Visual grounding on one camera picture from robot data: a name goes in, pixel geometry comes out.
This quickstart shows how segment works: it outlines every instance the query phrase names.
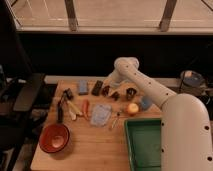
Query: floor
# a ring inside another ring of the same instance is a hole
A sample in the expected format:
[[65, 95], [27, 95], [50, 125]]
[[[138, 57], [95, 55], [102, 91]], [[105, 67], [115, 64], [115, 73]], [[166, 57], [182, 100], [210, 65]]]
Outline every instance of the floor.
[[[8, 0], [22, 26], [68, 27], [64, 0]], [[212, 28], [210, 0], [178, 0], [173, 28]], [[73, 0], [79, 27], [157, 28], [166, 0]]]

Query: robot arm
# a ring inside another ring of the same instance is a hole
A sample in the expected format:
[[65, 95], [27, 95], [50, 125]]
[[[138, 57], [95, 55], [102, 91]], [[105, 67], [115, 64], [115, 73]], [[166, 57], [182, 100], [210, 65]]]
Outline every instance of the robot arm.
[[204, 104], [189, 94], [177, 94], [138, 71], [136, 58], [121, 57], [109, 75], [111, 85], [134, 82], [162, 110], [161, 170], [212, 171], [211, 126]]

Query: black chair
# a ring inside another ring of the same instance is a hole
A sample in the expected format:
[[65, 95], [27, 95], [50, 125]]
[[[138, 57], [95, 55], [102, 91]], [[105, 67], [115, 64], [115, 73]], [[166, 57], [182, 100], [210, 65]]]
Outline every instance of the black chair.
[[0, 160], [4, 151], [13, 149], [6, 169], [12, 171], [26, 136], [37, 126], [30, 116], [45, 75], [34, 72], [5, 0], [0, 0], [0, 21], [0, 65], [5, 77], [12, 78], [6, 82], [0, 72]]

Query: tabletop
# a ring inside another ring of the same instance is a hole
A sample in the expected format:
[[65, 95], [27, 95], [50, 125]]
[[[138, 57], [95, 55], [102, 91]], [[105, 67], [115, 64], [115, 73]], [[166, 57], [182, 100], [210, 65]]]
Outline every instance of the tabletop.
[[130, 103], [126, 100], [126, 89], [135, 88], [137, 93], [131, 102], [138, 103], [143, 92], [139, 91], [132, 83], [124, 83], [117, 89], [120, 97], [115, 101], [111, 97], [103, 95], [94, 96], [91, 90], [95, 82], [88, 82], [89, 94], [78, 95], [78, 82], [60, 81], [58, 83], [48, 117], [44, 127], [57, 121], [57, 102], [60, 100], [62, 92], [70, 88], [74, 99], [72, 102], [81, 109], [84, 99], [89, 100], [89, 116], [91, 117], [92, 109], [97, 104], [108, 104], [112, 107], [111, 116], [105, 126], [96, 127], [90, 124], [90, 121], [84, 117], [77, 117], [73, 121], [70, 114], [65, 110], [63, 124], [70, 131], [70, 140], [67, 146], [60, 152], [48, 154], [40, 149], [37, 145], [32, 163], [32, 171], [129, 171], [128, 147], [126, 143], [124, 121], [131, 118], [159, 118], [161, 111], [154, 104], [146, 110], [140, 110], [135, 116], [130, 116], [121, 112], [117, 124], [110, 129], [116, 113], [124, 111]]

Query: blue object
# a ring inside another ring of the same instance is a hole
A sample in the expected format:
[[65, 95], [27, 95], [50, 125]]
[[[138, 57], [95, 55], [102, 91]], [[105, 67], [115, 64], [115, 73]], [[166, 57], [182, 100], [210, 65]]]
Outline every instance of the blue object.
[[140, 105], [141, 105], [142, 110], [147, 110], [152, 105], [152, 100], [147, 96], [143, 96], [141, 98]]
[[78, 82], [78, 94], [87, 95], [88, 94], [88, 85], [86, 80], [80, 80]]

